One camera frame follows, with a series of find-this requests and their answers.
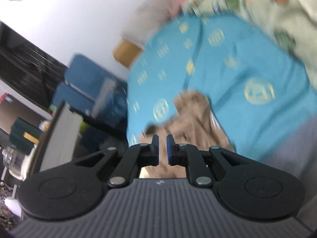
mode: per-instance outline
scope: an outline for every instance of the transparent container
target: transparent container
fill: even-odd
[[[16,146],[10,145],[2,151],[3,164],[12,171],[13,174],[21,176],[22,163],[26,155],[17,150]]]

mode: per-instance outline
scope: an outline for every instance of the silver rivet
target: silver rivet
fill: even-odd
[[[120,185],[120,184],[123,184],[125,182],[125,179],[121,176],[115,176],[115,177],[110,178],[109,181],[113,185]]]
[[[207,176],[200,176],[196,179],[196,183],[199,185],[206,185],[211,183],[211,179]]]

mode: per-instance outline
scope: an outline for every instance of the blue bed sheet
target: blue bed sheet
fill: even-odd
[[[172,118],[187,89],[209,98],[237,152],[254,160],[317,111],[304,65],[232,14],[181,16],[149,41],[128,80],[129,144]]]

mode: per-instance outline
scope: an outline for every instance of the brown cloth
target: brown cloth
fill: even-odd
[[[189,91],[179,94],[174,100],[176,115],[161,126],[150,126],[145,134],[139,137],[140,143],[151,143],[153,134],[159,136],[159,165],[145,167],[141,171],[144,178],[185,178],[185,168],[170,166],[166,151],[166,136],[172,134],[176,143],[187,143],[199,150],[208,151],[211,146],[219,146],[234,151],[223,130],[214,117],[210,104],[203,94]]]

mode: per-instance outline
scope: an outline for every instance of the gray ribbed panel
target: gray ribbed panel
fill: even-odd
[[[294,218],[258,223],[225,210],[207,189],[186,179],[135,179],[113,189],[89,214],[62,223],[28,219],[15,228],[17,238],[299,238],[310,231]]]

